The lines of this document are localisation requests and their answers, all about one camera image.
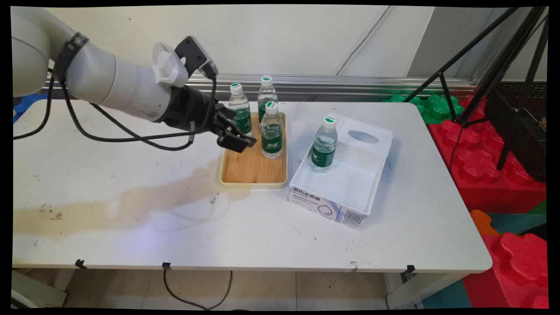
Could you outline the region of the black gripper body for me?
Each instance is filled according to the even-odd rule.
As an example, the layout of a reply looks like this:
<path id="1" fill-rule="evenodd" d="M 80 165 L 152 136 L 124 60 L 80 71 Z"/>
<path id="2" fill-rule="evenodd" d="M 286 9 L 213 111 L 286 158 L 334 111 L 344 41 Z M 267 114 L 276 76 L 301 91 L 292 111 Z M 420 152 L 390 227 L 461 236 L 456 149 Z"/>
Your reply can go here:
<path id="1" fill-rule="evenodd" d="M 217 117 L 229 118 L 229 110 L 214 97 L 215 90 L 206 94 L 189 86 L 172 87 L 168 107 L 159 118 L 171 128 L 199 133 L 216 133 Z"/>

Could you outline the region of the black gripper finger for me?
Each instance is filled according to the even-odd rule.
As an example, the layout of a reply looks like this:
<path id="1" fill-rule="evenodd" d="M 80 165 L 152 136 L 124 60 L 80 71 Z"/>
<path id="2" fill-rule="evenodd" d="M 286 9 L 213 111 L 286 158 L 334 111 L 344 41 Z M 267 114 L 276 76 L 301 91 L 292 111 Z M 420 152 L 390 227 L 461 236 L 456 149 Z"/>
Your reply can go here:
<path id="1" fill-rule="evenodd" d="M 252 134 L 252 119 L 248 108 L 231 109 L 226 106 L 216 107 L 216 134 Z"/>
<path id="2" fill-rule="evenodd" d="M 218 146 L 233 152 L 242 153 L 247 147 L 251 148 L 257 142 L 257 139 L 252 136 L 229 129 L 220 130 L 217 135 Z"/>

